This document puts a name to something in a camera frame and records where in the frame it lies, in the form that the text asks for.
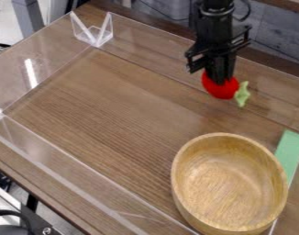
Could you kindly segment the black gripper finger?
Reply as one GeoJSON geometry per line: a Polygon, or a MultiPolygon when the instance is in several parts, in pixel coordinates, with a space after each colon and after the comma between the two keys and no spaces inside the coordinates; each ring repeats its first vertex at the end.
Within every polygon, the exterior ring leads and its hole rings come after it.
{"type": "Polygon", "coordinates": [[[211,80],[216,79],[215,71],[216,71],[215,60],[212,58],[208,58],[204,65],[204,72],[211,80]]]}
{"type": "Polygon", "coordinates": [[[216,83],[219,85],[223,85],[232,78],[235,60],[235,53],[216,57],[216,83]]]}

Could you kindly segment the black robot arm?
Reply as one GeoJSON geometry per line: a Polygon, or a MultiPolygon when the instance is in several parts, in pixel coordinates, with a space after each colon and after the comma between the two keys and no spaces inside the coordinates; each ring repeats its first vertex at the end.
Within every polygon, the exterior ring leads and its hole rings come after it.
{"type": "Polygon", "coordinates": [[[249,44],[251,3],[241,17],[233,16],[235,0],[196,0],[191,7],[191,19],[196,39],[185,51],[187,69],[195,73],[204,69],[211,81],[223,85],[233,75],[236,53],[249,44]]]}

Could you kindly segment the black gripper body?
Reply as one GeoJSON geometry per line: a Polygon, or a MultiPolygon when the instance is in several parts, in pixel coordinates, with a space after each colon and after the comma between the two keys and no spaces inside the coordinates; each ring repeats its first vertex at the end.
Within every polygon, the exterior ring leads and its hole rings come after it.
{"type": "Polygon", "coordinates": [[[205,25],[196,26],[196,40],[193,45],[185,51],[187,70],[195,73],[204,68],[208,58],[215,60],[216,57],[235,53],[249,44],[248,32],[251,26],[239,24],[232,26],[228,31],[216,32],[212,27],[205,25]]]}

